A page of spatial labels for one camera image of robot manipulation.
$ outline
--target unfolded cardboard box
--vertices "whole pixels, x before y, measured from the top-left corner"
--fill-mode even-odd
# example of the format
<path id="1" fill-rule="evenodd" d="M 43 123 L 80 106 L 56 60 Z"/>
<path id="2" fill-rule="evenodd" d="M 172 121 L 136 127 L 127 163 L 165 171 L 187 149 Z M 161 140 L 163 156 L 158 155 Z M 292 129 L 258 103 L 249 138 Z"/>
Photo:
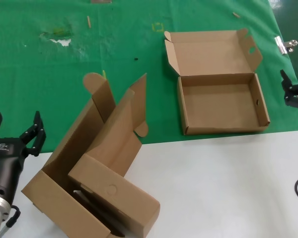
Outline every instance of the unfolded cardboard box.
<path id="1" fill-rule="evenodd" d="M 179 74 L 184 134 L 263 131 L 269 125 L 257 74 L 262 55 L 247 29 L 165 32 Z"/>
<path id="2" fill-rule="evenodd" d="M 134 131 L 139 136 L 148 133 L 146 75 L 117 106 L 107 80 L 99 74 L 88 74 L 84 85 L 92 99 L 22 192 L 69 238 L 119 236 L 102 213 L 91 209 L 91 202 L 144 238 L 160 204 L 123 176 L 142 146 Z M 77 196 L 78 190 L 89 203 Z"/>

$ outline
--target white table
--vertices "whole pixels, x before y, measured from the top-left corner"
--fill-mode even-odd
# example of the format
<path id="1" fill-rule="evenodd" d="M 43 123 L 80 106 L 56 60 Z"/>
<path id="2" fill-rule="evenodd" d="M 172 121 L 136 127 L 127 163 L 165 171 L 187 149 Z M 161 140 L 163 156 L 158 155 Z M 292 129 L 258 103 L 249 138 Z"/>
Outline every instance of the white table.
<path id="1" fill-rule="evenodd" d="M 26 160 L 6 238 L 67 237 L 20 192 L 50 155 Z M 143 145 L 125 178 L 161 203 L 148 238 L 298 238 L 298 131 Z"/>

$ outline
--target circular cutout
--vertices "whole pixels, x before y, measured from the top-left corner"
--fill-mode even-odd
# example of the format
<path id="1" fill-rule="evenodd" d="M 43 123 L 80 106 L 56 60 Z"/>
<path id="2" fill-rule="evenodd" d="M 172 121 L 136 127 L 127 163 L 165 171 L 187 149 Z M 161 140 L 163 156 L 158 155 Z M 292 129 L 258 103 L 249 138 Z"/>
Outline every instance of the circular cutout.
<path id="1" fill-rule="evenodd" d="M 0 189 L 0 195 L 4 195 L 4 191 Z"/>
<path id="2" fill-rule="evenodd" d="M 250 53 L 250 54 L 252 54 L 252 53 L 254 53 L 254 52 L 255 52 L 255 47 L 252 47 L 252 48 L 249 49 L 249 53 Z"/>
<path id="3" fill-rule="evenodd" d="M 117 187 L 115 185 L 109 185 L 106 189 L 108 195 L 115 195 L 117 192 Z"/>

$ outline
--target green mat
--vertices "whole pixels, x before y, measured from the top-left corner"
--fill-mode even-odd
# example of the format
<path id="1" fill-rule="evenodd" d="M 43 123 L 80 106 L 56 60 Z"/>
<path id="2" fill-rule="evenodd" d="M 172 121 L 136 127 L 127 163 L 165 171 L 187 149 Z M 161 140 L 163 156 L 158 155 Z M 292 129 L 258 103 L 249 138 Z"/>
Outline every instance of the green mat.
<path id="1" fill-rule="evenodd" d="M 90 98 L 83 76 L 103 70 L 116 102 L 148 73 L 149 134 L 142 143 L 227 136 L 182 135 L 177 75 L 163 32 L 244 27 L 264 57 L 256 72 L 271 118 L 265 132 L 298 130 L 298 109 L 285 105 L 279 71 L 295 73 L 276 46 L 280 31 L 268 0 L 0 0 L 0 136 L 20 135 L 39 110 L 47 133 L 43 151 L 53 151 Z M 71 42 L 63 47 L 51 38 Z"/>

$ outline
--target wooden stick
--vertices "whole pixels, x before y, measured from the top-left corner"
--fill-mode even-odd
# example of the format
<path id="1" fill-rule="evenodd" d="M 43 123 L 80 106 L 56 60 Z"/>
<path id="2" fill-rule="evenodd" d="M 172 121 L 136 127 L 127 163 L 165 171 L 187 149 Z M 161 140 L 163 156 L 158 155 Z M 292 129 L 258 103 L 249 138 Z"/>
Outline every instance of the wooden stick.
<path id="1" fill-rule="evenodd" d="M 91 28 L 89 16 L 87 16 L 88 26 Z"/>
<path id="2" fill-rule="evenodd" d="M 233 15 L 236 16 L 237 18 L 240 18 L 240 15 L 238 15 L 237 13 L 233 12 Z"/>

